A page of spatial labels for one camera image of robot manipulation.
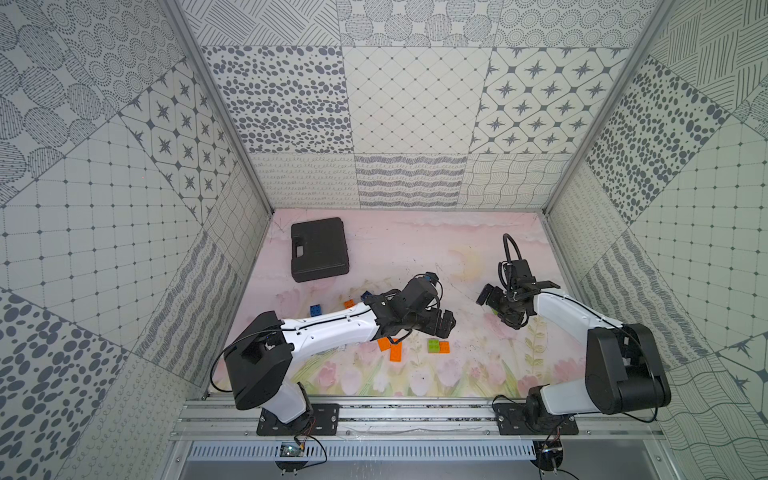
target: ventilation grille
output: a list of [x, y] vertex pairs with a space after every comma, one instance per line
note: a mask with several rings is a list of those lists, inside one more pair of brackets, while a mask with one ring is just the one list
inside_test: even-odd
[[[530, 440], [352, 440], [327, 439], [323, 446], [328, 460], [533, 460]], [[312, 440], [306, 444], [304, 457], [280, 457], [281, 441], [195, 442], [188, 460], [251, 460], [288, 462], [323, 460], [323, 450]]]

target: patterned wallpaper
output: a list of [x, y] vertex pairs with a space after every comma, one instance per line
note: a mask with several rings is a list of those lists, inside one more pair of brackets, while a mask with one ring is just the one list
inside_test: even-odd
[[549, 214], [589, 303], [649, 326], [688, 478], [768, 475], [768, 4], [680, 2]]
[[657, 0], [180, 4], [275, 207], [540, 210]]
[[155, 0], [0, 6], [1, 477], [149, 478], [203, 391], [269, 220], [209, 97]]

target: pink table surface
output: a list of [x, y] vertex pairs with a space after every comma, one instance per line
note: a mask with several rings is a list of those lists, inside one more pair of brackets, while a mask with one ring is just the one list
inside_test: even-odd
[[[296, 283], [290, 274], [291, 224], [341, 217], [349, 249], [349, 273]], [[402, 361], [376, 342], [348, 345], [291, 365], [287, 378], [309, 394], [360, 396], [525, 396], [528, 389], [584, 375], [584, 348], [544, 317], [513, 330], [487, 306], [475, 304], [486, 283], [498, 285], [504, 257], [502, 234], [510, 233], [539, 280], [562, 285], [544, 229], [536, 214], [486, 212], [278, 210], [237, 311], [227, 344], [258, 314], [304, 318], [310, 306], [323, 313], [366, 290], [402, 289], [417, 273], [438, 274], [445, 292], [442, 308], [452, 310], [456, 327], [451, 352], [427, 353], [424, 333], [403, 343]], [[229, 388], [224, 362], [214, 374]]]

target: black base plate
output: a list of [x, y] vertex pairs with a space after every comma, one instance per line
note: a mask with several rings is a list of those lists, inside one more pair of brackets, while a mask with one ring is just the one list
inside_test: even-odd
[[[549, 430], [537, 432], [528, 427], [525, 421], [525, 406], [519, 403], [495, 403], [493, 411], [496, 413], [496, 425], [499, 435], [548, 435], [561, 417], [553, 417], [552, 427]], [[561, 435], [578, 435], [576, 421], [565, 420], [560, 424]]]
[[[335, 435], [336, 427], [339, 426], [339, 404], [338, 403], [313, 403], [314, 410], [310, 417], [310, 422], [314, 419], [315, 425], [312, 427], [310, 435], [319, 437], [324, 435]], [[286, 424], [277, 419], [275, 414], [269, 410], [261, 411], [259, 427], [256, 430], [258, 436], [272, 435], [297, 435]]]

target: wire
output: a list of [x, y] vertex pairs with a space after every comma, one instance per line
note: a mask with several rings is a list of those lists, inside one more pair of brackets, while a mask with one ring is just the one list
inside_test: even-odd
[[576, 480], [579, 480], [579, 477], [577, 477], [576, 475], [574, 475], [574, 474], [570, 473], [568, 470], [563, 470], [562, 468], [558, 468], [558, 473], [560, 473], [560, 472], [562, 472], [562, 473], [567, 473], [567, 474], [569, 474], [571, 477], [573, 477], [573, 478], [576, 478]]
[[[584, 308], [584, 309], [586, 309], [586, 310], [589, 310], [589, 311], [590, 311], [590, 312], [592, 312], [592, 313], [593, 313], [593, 314], [594, 314], [594, 315], [595, 315], [595, 316], [596, 316], [596, 317], [597, 317], [597, 318], [598, 318], [598, 319], [599, 319], [601, 322], [603, 322], [603, 323], [607, 323], [609, 326], [611, 326], [611, 327], [615, 328], [616, 330], [619, 330], [619, 331], [621, 331], [621, 332], [622, 332], [622, 333], [623, 333], [625, 336], [627, 336], [627, 338], [629, 338], [630, 340], [632, 340], [632, 341], [635, 343], [635, 345], [637, 345], [637, 348], [638, 348], [638, 349], [640, 349], [640, 352], [643, 354], [643, 356], [645, 356], [645, 357], [647, 358], [647, 356], [645, 355], [645, 350], [643, 349], [643, 346], [640, 344], [640, 342], [639, 342], [639, 341], [637, 341], [637, 339], [636, 339], [636, 338], [634, 338], [634, 337], [633, 337], [633, 336], [632, 336], [632, 335], [631, 335], [631, 334], [630, 334], [630, 333], [629, 333], [627, 330], [625, 330], [623, 326], [614, 325], [613, 323], [611, 323], [611, 322], [607, 321], [607, 320], [605, 319], [605, 316], [604, 316], [604, 315], [602, 315], [602, 314], [600, 314], [600, 313], [596, 312], [595, 310], [593, 310], [592, 308], [590, 308], [590, 307], [588, 307], [588, 306], [584, 305], [582, 302], [579, 302], [579, 301], [577, 301], [577, 300], [575, 300], [575, 299], [572, 299], [572, 298], [570, 298], [570, 297], [568, 297], [568, 296], [562, 296], [562, 295], [558, 295], [558, 294], [556, 294], [556, 293], [552, 293], [552, 292], [546, 292], [546, 293], [548, 293], [549, 295], [553, 295], [553, 296], [559, 296], [559, 297], [560, 297], [560, 298], [562, 298], [562, 299], [568, 300], [569, 302], [573, 302], [573, 303], [576, 303], [577, 305], [581, 306], [582, 308]], [[648, 369], [648, 375], [649, 375], [649, 377], [650, 377], [651, 385], [652, 385], [652, 386], [653, 386], [653, 388], [654, 388], [654, 399], [656, 399], [656, 398], [657, 398], [657, 390], [656, 390], [656, 376], [654, 375], [654, 372], [653, 372], [653, 370], [651, 370], [651, 368], [650, 368], [650, 364], [649, 364], [648, 362], [646, 362], [646, 363], [645, 363], [645, 368], [647, 368], [647, 369]], [[636, 417], [636, 416], [634, 416], [634, 415], [630, 415], [629, 413], [626, 413], [626, 412], [622, 412], [622, 414], [624, 414], [624, 415], [628, 416], [628, 417], [629, 417], [629, 418], [631, 418], [631, 419], [635, 419], [635, 420], [637, 420], [638, 422], [643, 422], [643, 423], [653, 423], [653, 422], [656, 422], [656, 418], [657, 418], [657, 417], [658, 417], [658, 415], [659, 415], [659, 407], [658, 407], [658, 406], [656, 406], [656, 407], [654, 408], [654, 416], [652, 416], [652, 417], [651, 417], [650, 419], [648, 419], [648, 420], [645, 420], [645, 419], [639, 419], [638, 417]]]
[[245, 335], [243, 338], [239, 338], [239, 339], [235, 340], [234, 342], [230, 343], [229, 345], [225, 346], [225, 347], [224, 347], [224, 349], [223, 349], [223, 350], [221, 350], [221, 353], [219, 353], [218, 355], [216, 355], [216, 359], [214, 360], [214, 364], [210, 366], [210, 375], [209, 375], [209, 379], [210, 379], [210, 385], [211, 385], [211, 386], [213, 386], [213, 387], [214, 387], [216, 390], [218, 390], [219, 392], [223, 392], [223, 393], [232, 393], [232, 390], [222, 390], [222, 389], [220, 389], [220, 388], [219, 388], [219, 387], [218, 387], [218, 386], [217, 386], [217, 385], [214, 383], [214, 370], [216, 369], [216, 364], [218, 364], [218, 362], [219, 362], [219, 358], [221, 358], [221, 356], [224, 354], [224, 352], [226, 352], [226, 351], [227, 351], [227, 349], [228, 349], [228, 348], [230, 348], [231, 346], [234, 346], [234, 345], [236, 345], [236, 344], [238, 344], [238, 343], [242, 342], [242, 341], [243, 341], [243, 340], [245, 340], [245, 339], [249, 339], [250, 337], [253, 337], [253, 336], [257, 336], [257, 335], [261, 335], [262, 333], [275, 333], [275, 332], [281, 332], [281, 331], [282, 331], [282, 330], [261, 330], [260, 332], [256, 332], [256, 333], [249, 333], [248, 335]]
[[315, 437], [313, 437], [313, 436], [311, 436], [311, 435], [307, 435], [307, 436], [308, 436], [308, 437], [310, 437], [310, 438], [311, 438], [312, 440], [314, 440], [315, 442], [317, 442], [317, 445], [320, 445], [320, 448], [322, 448], [322, 449], [323, 449], [323, 454], [324, 454], [326, 457], [324, 458], [324, 460], [323, 460], [322, 462], [313, 463], [312, 465], [307, 465], [306, 467], [302, 468], [302, 470], [304, 470], [305, 468], [309, 468], [309, 467], [316, 467], [316, 466], [318, 466], [318, 465], [322, 465], [322, 464], [323, 464], [323, 463], [325, 463], [325, 462], [328, 462], [328, 452], [326, 452], [326, 448], [323, 446], [323, 444], [322, 444], [322, 443], [320, 443], [320, 440], [316, 439]]
[[507, 261], [511, 262], [512, 258], [509, 256], [509, 245], [507, 244], [507, 241], [512, 244], [512, 246], [515, 248], [515, 253], [518, 254], [518, 260], [523, 260], [523, 256], [520, 254], [520, 249], [518, 248], [517, 243], [515, 242], [515, 239], [512, 238], [512, 236], [509, 233], [505, 233], [502, 237], [502, 242], [504, 242], [504, 253], [507, 256]]

